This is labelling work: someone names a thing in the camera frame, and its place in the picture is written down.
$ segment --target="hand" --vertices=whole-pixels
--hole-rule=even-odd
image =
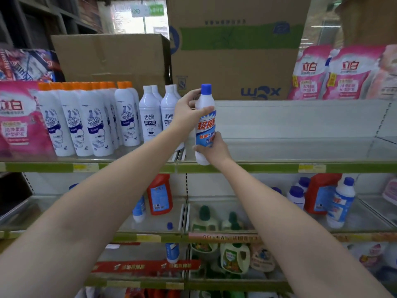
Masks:
[[[204,147],[202,145],[195,145],[193,149],[196,152],[202,153],[207,161],[214,165],[218,170],[222,171],[222,166],[229,162],[233,161],[230,156],[229,149],[227,148],[227,144],[222,139],[222,135],[220,132],[216,132],[213,140],[212,147]]]
[[[196,100],[193,99],[198,99],[200,94],[201,89],[191,90],[176,104],[174,118],[170,127],[178,127],[183,134],[183,138],[186,138],[197,126],[200,117],[208,115],[214,110],[213,106],[207,106],[200,110],[194,108]]]

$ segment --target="brown cardboard box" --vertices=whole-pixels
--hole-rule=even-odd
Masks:
[[[215,99],[287,99],[310,0],[167,0],[173,83]]]
[[[170,84],[170,41],[161,34],[79,34],[52,36],[66,81],[132,81]]]

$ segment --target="pink detergent pouch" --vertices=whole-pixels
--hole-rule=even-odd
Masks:
[[[331,59],[323,99],[365,99],[385,46],[349,46]]]
[[[37,81],[0,81],[1,136],[14,156],[55,155],[35,90]]]
[[[388,45],[379,59],[378,69],[366,99],[397,98],[397,45]]]
[[[331,45],[310,46],[297,59],[292,75],[289,100],[312,100],[320,96],[325,78],[325,64],[332,50]]]

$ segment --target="human arm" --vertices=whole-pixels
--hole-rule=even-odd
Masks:
[[[200,90],[178,101],[157,137],[87,178],[0,255],[0,297],[73,297],[99,255],[176,147],[202,115],[192,110]]]
[[[228,180],[298,297],[392,297],[310,215],[236,164],[220,133],[212,148],[195,150]]]

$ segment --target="pink package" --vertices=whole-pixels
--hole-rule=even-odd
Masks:
[[[51,139],[36,100],[36,81],[0,81],[0,130],[13,155],[54,155]]]
[[[323,99],[365,99],[385,46],[349,46],[330,62]]]
[[[388,45],[379,60],[378,69],[368,90],[367,99],[397,97],[397,45]]]
[[[331,45],[321,45],[310,46],[303,51],[295,64],[289,100],[319,98],[325,78],[325,64],[331,50]]]

